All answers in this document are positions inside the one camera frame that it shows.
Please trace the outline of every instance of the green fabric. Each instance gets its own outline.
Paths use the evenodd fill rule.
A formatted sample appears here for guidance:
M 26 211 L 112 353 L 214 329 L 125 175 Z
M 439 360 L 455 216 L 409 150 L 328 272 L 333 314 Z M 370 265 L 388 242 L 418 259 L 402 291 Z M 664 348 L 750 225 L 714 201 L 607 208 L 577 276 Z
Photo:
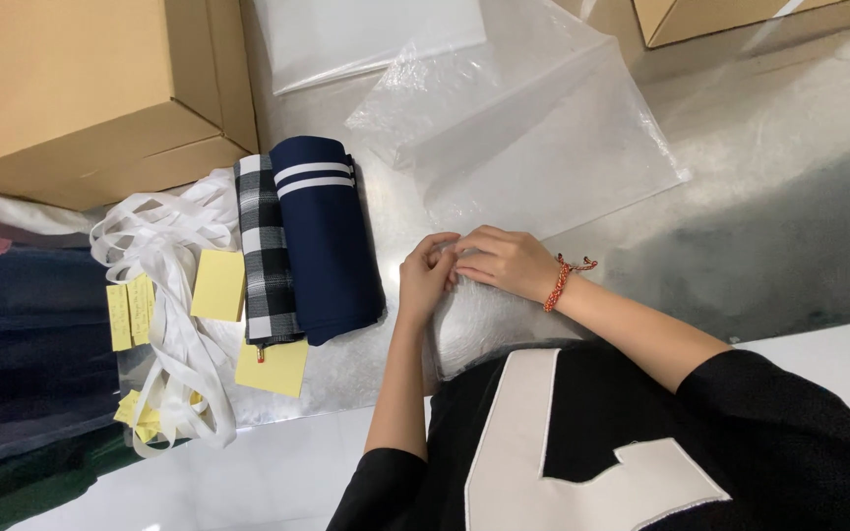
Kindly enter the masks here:
M 114 423 L 1 460 L 0 530 L 76 499 L 97 477 L 141 459 L 124 444 L 122 426 Z

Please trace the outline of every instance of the shirt sleeve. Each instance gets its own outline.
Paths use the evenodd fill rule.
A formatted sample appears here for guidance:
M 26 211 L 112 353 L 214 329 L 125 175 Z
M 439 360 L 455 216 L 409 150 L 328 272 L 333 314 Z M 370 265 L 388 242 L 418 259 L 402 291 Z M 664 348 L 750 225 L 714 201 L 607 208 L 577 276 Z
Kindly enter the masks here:
M 428 463 L 393 448 L 370 450 L 336 508 L 327 529 L 395 529 L 419 493 Z
M 736 350 L 696 368 L 677 397 L 765 522 L 850 528 L 850 409 L 837 395 Z

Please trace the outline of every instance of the person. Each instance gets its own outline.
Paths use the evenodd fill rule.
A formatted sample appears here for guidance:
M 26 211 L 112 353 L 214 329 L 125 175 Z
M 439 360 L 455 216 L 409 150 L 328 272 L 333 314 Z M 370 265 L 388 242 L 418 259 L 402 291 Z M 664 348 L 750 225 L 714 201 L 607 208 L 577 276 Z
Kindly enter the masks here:
M 554 294 L 562 266 L 533 236 L 459 238 L 428 236 L 401 265 L 364 456 L 329 529 L 850 529 L 836 395 L 579 274 Z M 431 398 L 426 441 L 423 335 L 457 275 L 559 295 L 600 339 L 468 368 Z

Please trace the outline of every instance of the rolled fabric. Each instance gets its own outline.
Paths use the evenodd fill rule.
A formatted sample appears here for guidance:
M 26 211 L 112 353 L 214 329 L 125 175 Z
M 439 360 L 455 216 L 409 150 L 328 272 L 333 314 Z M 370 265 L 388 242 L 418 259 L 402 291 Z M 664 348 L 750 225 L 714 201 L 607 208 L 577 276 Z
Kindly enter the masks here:
M 249 345 L 267 347 L 303 339 L 280 216 L 280 203 L 267 155 L 249 155 L 234 165 L 238 224 L 244 253 Z
M 289 138 L 270 157 L 307 342 L 322 345 L 375 323 L 383 289 L 352 158 L 336 140 L 314 136 Z

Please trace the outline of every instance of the clear plastic bag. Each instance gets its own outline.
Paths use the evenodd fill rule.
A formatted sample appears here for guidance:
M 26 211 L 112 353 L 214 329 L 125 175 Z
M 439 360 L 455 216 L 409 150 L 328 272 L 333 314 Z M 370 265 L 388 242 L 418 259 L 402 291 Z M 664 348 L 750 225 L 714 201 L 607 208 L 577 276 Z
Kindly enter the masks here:
M 275 94 L 384 68 L 418 34 L 420 57 L 485 40 L 478 0 L 255 0 Z
M 414 39 L 346 122 L 414 178 L 437 229 L 547 238 L 690 178 L 613 37 L 549 0 L 481 11 L 484 44 L 426 55 Z

